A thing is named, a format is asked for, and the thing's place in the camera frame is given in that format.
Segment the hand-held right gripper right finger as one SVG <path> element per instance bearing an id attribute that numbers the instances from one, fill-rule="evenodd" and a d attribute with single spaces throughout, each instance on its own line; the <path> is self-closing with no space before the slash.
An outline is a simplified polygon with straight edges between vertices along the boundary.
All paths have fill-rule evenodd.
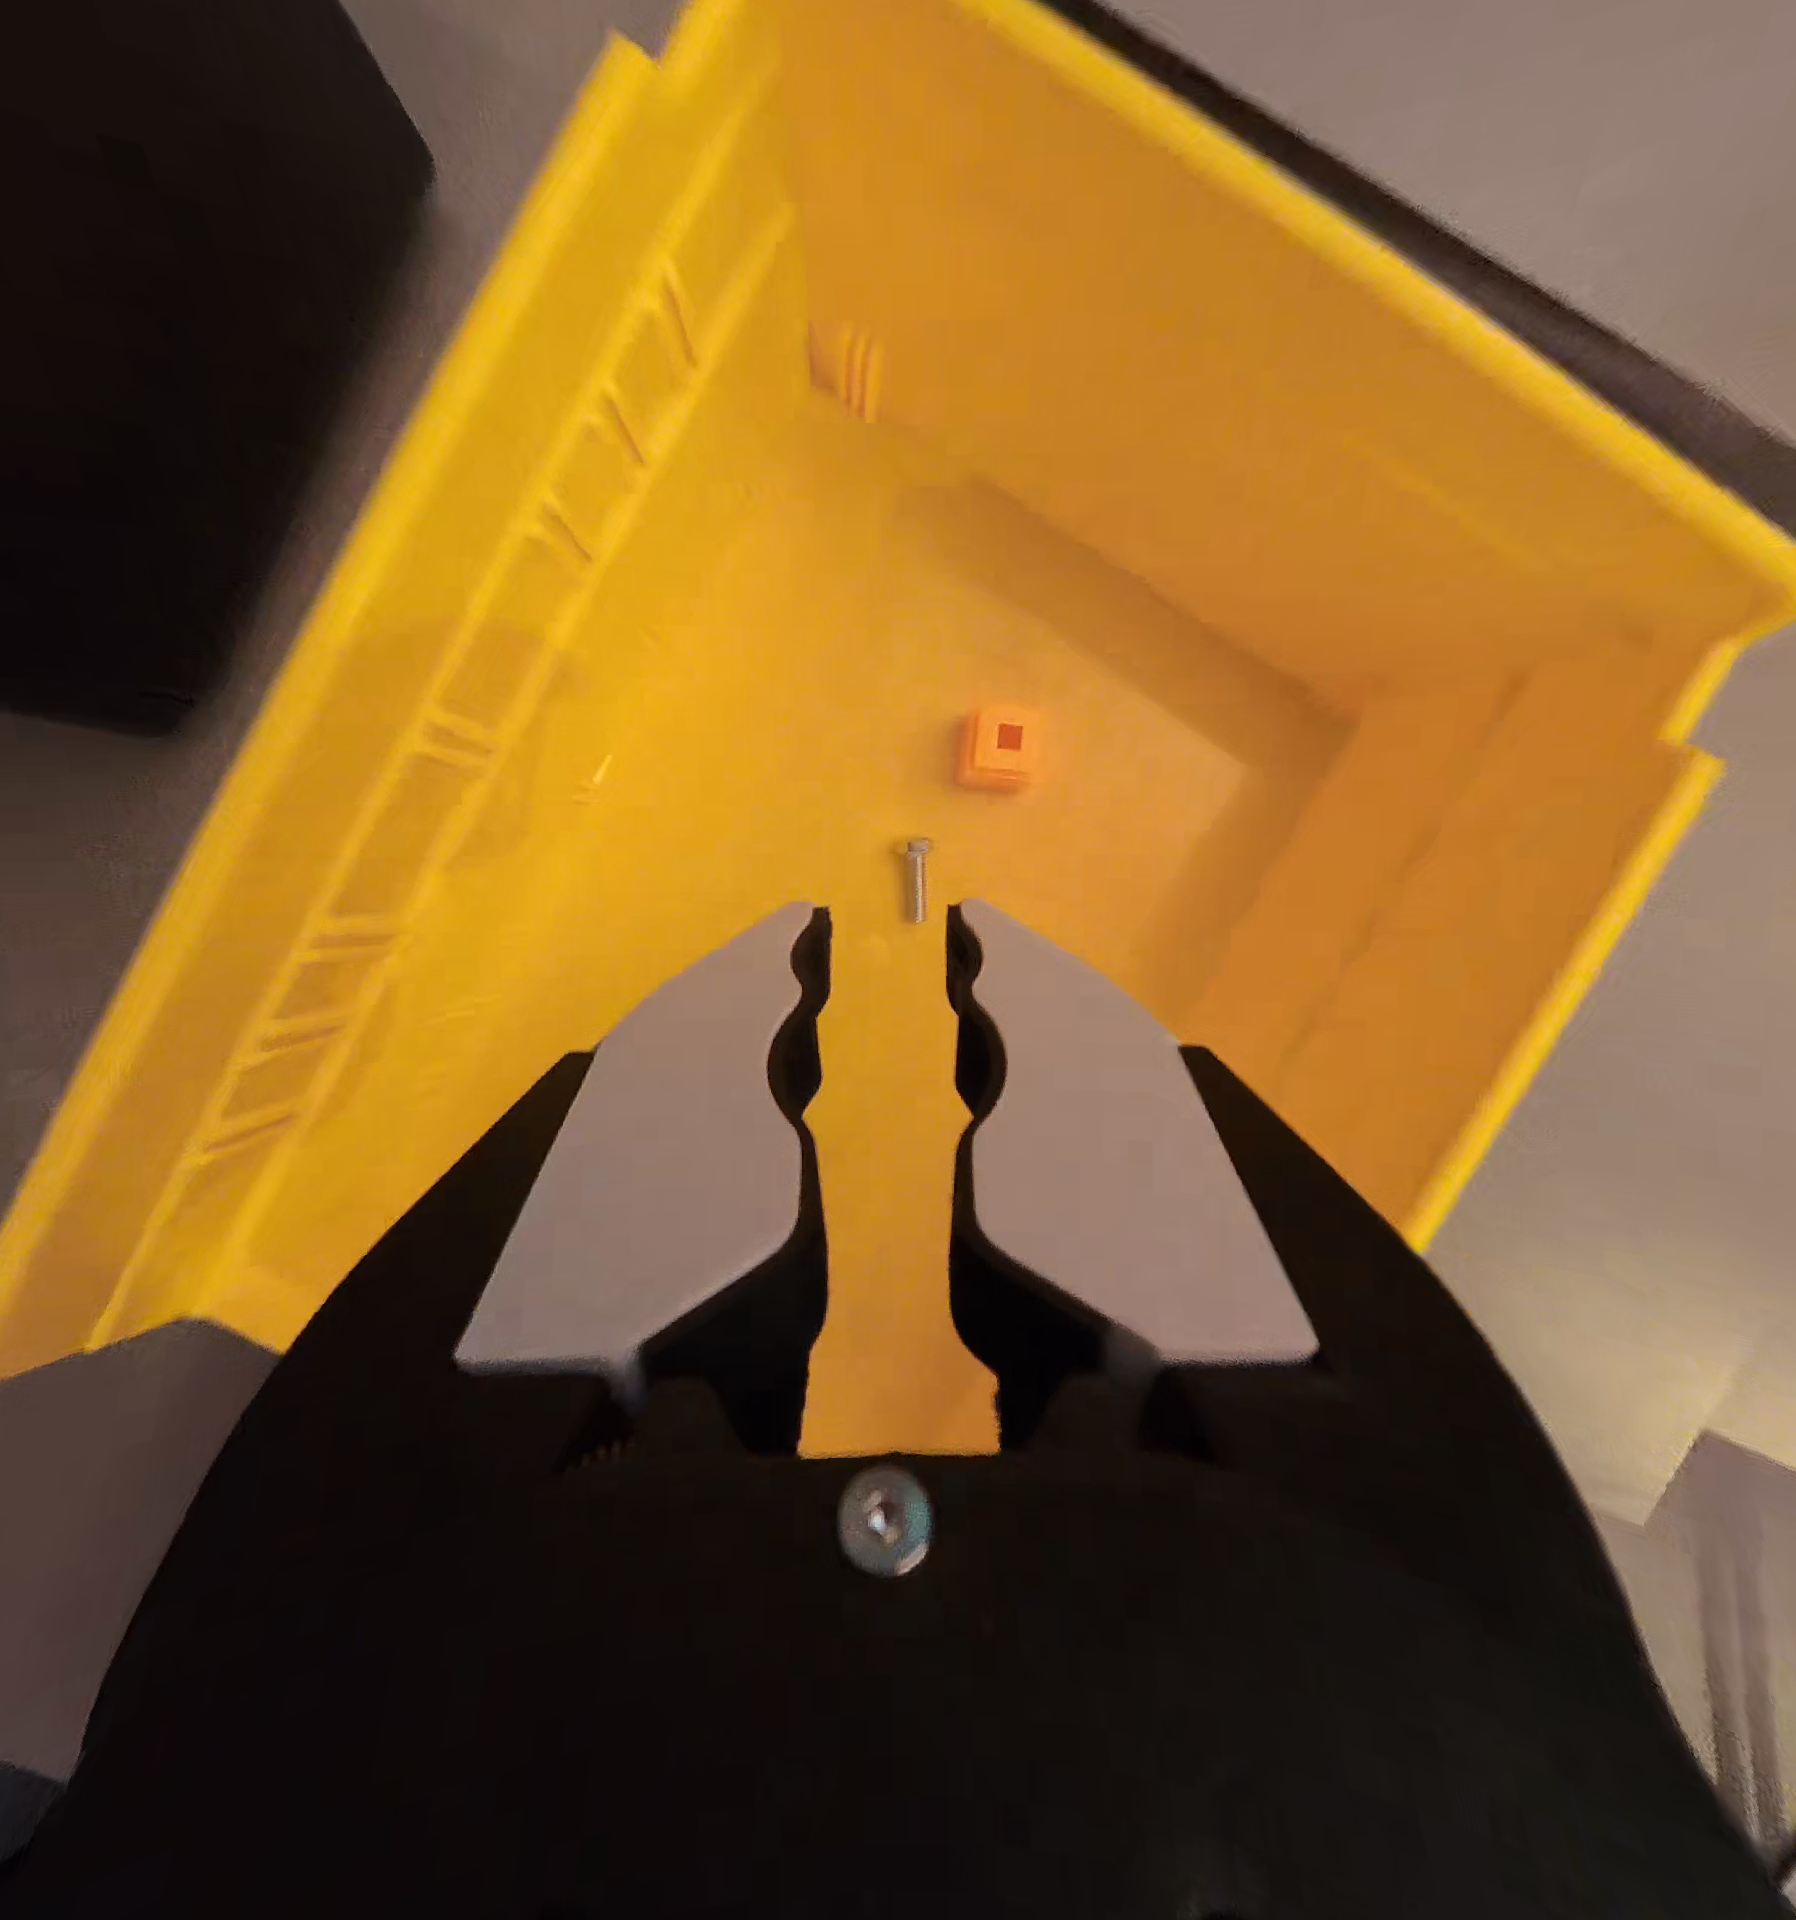
<path id="1" fill-rule="evenodd" d="M 1175 1036 L 1131 994 L 982 899 L 972 1002 L 999 1088 L 972 1137 L 991 1252 L 1163 1364 L 1303 1362 L 1299 1302 Z"/>

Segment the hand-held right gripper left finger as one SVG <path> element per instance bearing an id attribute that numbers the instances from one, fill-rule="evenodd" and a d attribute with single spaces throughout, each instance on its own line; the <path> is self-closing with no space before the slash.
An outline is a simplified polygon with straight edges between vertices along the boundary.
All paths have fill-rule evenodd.
<path id="1" fill-rule="evenodd" d="M 784 905 L 597 1044 L 453 1358 L 464 1374 L 802 1371 L 828 1311 L 807 1109 L 832 914 Z"/>

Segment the orange cube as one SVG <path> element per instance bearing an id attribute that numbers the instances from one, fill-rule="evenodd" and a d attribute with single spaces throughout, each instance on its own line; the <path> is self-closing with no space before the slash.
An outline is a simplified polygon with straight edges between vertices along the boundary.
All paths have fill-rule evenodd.
<path id="1" fill-rule="evenodd" d="M 1037 709 L 975 705 L 958 723 L 955 781 L 979 793 L 1023 793 L 1037 781 L 1043 740 L 1043 714 Z"/>

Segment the yellow plastic bin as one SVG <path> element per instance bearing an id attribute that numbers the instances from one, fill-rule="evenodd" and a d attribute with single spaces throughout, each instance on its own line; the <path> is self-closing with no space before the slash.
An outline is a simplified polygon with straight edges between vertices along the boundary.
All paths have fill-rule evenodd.
<path id="1" fill-rule="evenodd" d="M 1040 3 L 617 38 L 0 1225 L 0 1382 L 283 1351 L 565 1051 L 833 915 L 808 1453 L 991 1446 L 898 850 L 1425 1249 L 1796 620 L 1796 539 Z M 1037 781 L 955 781 L 975 705 Z"/>

